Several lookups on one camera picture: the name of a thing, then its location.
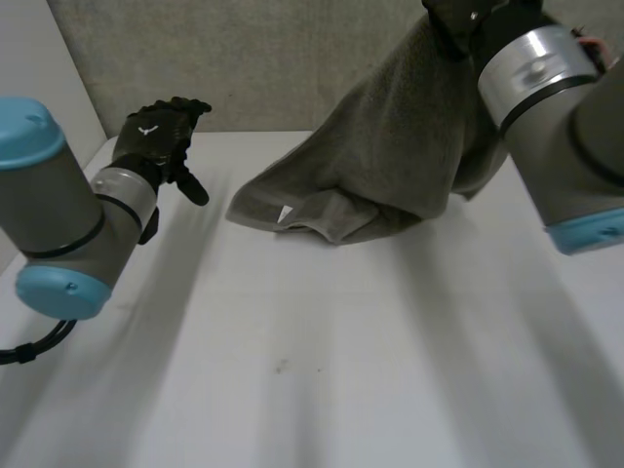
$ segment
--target black glove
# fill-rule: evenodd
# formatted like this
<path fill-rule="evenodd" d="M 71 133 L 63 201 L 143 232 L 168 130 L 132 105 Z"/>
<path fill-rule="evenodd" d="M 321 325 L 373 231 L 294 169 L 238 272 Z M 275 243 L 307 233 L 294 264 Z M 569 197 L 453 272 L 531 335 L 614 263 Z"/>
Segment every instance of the black glove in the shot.
<path fill-rule="evenodd" d="M 184 161 L 197 120 L 211 110 L 205 102 L 183 97 L 173 97 L 169 102 L 157 100 L 143 107 L 126 119 L 113 150 L 113 161 L 138 155 L 159 169 L 160 183 L 175 182 L 195 205 L 206 205 L 208 193 Z"/>
<path fill-rule="evenodd" d="M 466 59 L 470 41 L 483 21 L 497 7 L 518 4 L 541 11 L 543 0 L 422 0 L 445 57 Z"/>

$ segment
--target white table surface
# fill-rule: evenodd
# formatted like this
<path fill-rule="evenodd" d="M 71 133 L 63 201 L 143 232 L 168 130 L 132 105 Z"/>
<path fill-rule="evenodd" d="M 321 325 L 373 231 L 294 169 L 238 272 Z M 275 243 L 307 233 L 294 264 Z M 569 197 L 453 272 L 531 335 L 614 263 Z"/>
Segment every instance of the white table surface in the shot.
<path fill-rule="evenodd" d="M 624 248 L 558 255 L 509 163 L 390 239 L 225 221 L 306 135 L 194 137 L 210 204 L 165 187 L 102 313 L 0 370 L 0 467 L 622 466 Z M 0 278 L 3 347 L 54 323 L 17 300 L 22 265 Z"/>

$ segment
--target gray towel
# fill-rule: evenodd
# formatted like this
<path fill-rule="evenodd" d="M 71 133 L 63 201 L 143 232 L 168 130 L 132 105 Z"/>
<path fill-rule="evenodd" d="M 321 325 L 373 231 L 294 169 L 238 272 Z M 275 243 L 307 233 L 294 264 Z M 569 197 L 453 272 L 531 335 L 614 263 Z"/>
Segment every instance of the gray towel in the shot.
<path fill-rule="evenodd" d="M 442 57 L 425 17 L 317 132 L 238 191 L 227 218 L 363 242 L 439 216 L 450 192 L 471 198 L 505 156 L 470 63 Z"/>

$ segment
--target gray fabric wall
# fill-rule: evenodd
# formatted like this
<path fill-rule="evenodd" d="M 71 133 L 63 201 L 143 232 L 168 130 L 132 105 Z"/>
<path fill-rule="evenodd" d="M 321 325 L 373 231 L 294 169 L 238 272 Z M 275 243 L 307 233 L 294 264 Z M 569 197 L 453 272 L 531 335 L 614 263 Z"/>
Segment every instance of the gray fabric wall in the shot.
<path fill-rule="evenodd" d="M 419 0 L 48 0 L 102 124 L 158 98 L 202 131 L 308 130 L 423 14 Z M 622 0 L 547 0 L 624 52 Z"/>

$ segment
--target white wall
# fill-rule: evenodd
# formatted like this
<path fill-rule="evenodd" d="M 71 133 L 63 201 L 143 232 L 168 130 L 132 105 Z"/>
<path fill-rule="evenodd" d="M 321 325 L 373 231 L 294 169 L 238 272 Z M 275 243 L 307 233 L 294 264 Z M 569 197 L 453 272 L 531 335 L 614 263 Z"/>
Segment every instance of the white wall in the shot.
<path fill-rule="evenodd" d="M 45 0 L 0 0 L 0 95 L 43 102 L 86 166 L 104 131 Z M 16 250 L 0 232 L 0 272 Z"/>

